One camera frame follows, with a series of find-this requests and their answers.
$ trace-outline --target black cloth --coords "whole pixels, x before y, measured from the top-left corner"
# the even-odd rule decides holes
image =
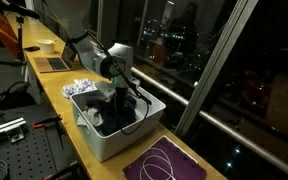
[[[127,96],[124,102],[116,102],[117,118],[115,113],[115,99],[106,102],[100,99],[90,100],[87,106],[99,111],[103,118],[102,132],[108,136],[136,121],[136,100]]]

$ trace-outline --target orange chair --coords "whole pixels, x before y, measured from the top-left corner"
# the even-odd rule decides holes
[[[18,40],[9,35],[8,30],[8,27],[0,23],[0,40],[14,58],[17,58]]]
[[[10,25],[10,23],[9,23],[8,20],[5,18],[5,16],[2,15],[1,13],[0,13],[0,23],[2,23],[3,26],[5,27],[5,28],[4,28],[4,31],[5,31],[6,33],[8,33],[8,34],[9,34],[10,36],[12,36],[14,39],[17,39],[17,37],[16,37],[16,35],[15,35],[15,33],[14,33],[11,25]]]

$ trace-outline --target desk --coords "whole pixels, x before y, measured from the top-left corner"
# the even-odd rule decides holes
[[[14,13],[8,16],[8,20],[13,30],[17,33],[17,23],[15,18],[16,14]],[[37,45],[37,39],[57,39],[55,45],[56,53],[53,56],[59,56],[60,52],[63,50],[64,42],[54,33],[52,33],[39,21],[25,18],[23,24],[23,47]],[[74,79],[89,78],[92,81],[98,81],[103,80],[103,78],[85,70],[77,62],[74,64],[72,71],[41,74],[37,71],[33,58],[45,57],[46,55],[42,54],[40,51],[25,52],[25,54],[29,67],[35,72],[35,75],[39,79],[54,110],[56,113],[61,114],[63,118],[63,126],[70,137],[72,144],[75,147],[82,164],[84,165],[84,168],[92,179],[125,179],[122,174],[122,169],[134,161],[162,135],[166,135],[193,158],[195,158],[207,171],[207,179],[225,179],[223,175],[216,171],[210,164],[208,164],[204,159],[197,155],[161,124],[159,124],[153,132],[147,134],[114,157],[102,163],[98,162],[74,124],[72,104],[70,100],[65,99],[61,91],[64,85],[72,84]]]

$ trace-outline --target white plastic bin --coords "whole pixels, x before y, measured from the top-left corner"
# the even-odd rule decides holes
[[[138,90],[145,97],[152,101],[152,105],[149,106],[149,112],[142,126],[131,135],[124,135],[119,130],[109,136],[103,136],[100,131],[95,129],[89,123],[89,121],[86,120],[82,111],[87,105],[87,102],[93,99],[104,98],[98,90],[71,96],[75,124],[77,125],[78,119],[79,121],[84,121],[83,124],[85,125],[77,125],[77,128],[79,129],[84,140],[86,141],[98,161],[102,162],[107,160],[108,158],[123,150],[128,145],[138,140],[157,126],[163,110],[166,107],[165,104],[144,89],[139,88]],[[125,132],[131,132],[132,130],[134,130],[143,120],[146,113],[146,103],[141,99],[135,99],[137,101],[137,106],[135,109],[137,120],[135,123],[125,127],[123,129]]]

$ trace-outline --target purple mat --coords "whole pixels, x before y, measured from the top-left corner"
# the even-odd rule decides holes
[[[167,179],[170,177],[163,170],[153,166],[159,166],[171,174],[171,167],[167,160],[167,157],[163,154],[163,151],[169,158],[169,163],[173,167],[173,175],[176,180],[188,180],[196,179],[202,180],[205,179],[206,171],[200,167],[193,159],[191,159],[187,154],[185,154],[181,149],[176,147],[168,138],[163,136],[159,139],[150,149],[138,157],[134,162],[123,169],[123,173],[129,180],[149,180],[149,177],[152,179]]]

